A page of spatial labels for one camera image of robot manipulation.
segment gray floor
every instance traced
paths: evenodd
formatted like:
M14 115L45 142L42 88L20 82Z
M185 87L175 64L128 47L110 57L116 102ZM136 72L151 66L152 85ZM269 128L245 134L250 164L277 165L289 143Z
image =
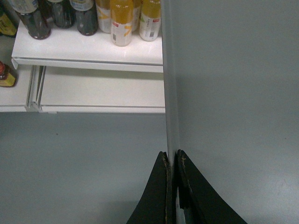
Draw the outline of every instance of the gray floor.
M118 224L159 151L162 114L0 114L1 224Z

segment orange juice bottle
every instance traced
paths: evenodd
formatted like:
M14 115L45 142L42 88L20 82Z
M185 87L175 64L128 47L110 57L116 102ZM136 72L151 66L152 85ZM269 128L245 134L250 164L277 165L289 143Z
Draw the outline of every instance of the orange juice bottle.
M158 37L161 26L160 0L143 0L139 34L145 41L153 41Z
M132 40L132 0L110 0L111 38L117 46L127 46Z
M140 21L140 12L141 12L141 0L133 0L134 10L133 10L133 25L132 32L137 30L139 21Z
M97 4L97 14L99 28L110 34L111 32L111 17L110 17L110 0L95 0Z

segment bottle label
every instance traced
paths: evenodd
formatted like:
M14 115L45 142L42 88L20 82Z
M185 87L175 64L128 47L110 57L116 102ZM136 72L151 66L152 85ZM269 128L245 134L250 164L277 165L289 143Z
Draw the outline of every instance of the bottle label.
M161 18L152 19L141 13L139 34L145 41L153 41L158 37Z
M6 16L6 14L2 13L1 15L1 8L0 8L0 32L10 36L14 36L17 32L17 29L14 27L13 23Z
M0 86L9 87L9 86L14 85L15 77L13 77L12 74L7 73L7 76L5 79L1 79L1 78L2 77L0 76Z
M136 7L133 10L133 27L132 27L132 32L137 30L138 25L139 25L139 20L140 20L140 12L141 12L141 7Z
M111 25L112 42L117 46L126 46L132 39L132 22L127 24L112 22Z
M8 0L12 8L21 14L34 12L38 7L37 0Z
M111 18L110 9L101 8L97 5L98 22L100 29L110 34L111 32Z
M70 0L71 6L78 11L87 11L93 7L93 0Z
M47 0L47 1L50 1L50 2L53 2L53 3L58 3L58 2L62 2L63 0Z

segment shelving unit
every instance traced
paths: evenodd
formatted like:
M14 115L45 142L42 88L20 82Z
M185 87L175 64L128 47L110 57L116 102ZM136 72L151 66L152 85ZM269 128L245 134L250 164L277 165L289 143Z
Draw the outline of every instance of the shelving unit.
M110 34L100 30L92 36L81 35L76 25L69 29L50 24L51 35L35 40L28 35L22 22L19 24L14 50L14 66L19 64L68 67L81 69L163 72L162 35L153 41L141 39L133 33L132 42L117 47Z
M165 113L162 73L46 67L41 112Z
M39 112L165 113L162 35L146 42L135 32L128 46L117 47L100 30L83 36L76 24L66 30L52 22L50 26L51 35L41 41L28 35L20 22L16 40L8 46L14 44L7 58L12 56L18 73L27 74L19 82L27 88L27 94L20 94L27 96L28 108ZM36 70L31 78L32 66ZM12 102L6 99L2 103L6 111L18 111L7 107Z

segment small jar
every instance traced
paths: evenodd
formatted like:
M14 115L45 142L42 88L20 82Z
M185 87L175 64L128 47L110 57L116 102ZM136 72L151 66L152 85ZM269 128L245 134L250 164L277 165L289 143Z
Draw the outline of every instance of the small jar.
M12 75L8 65L0 61L0 86L13 87L16 84L16 76Z

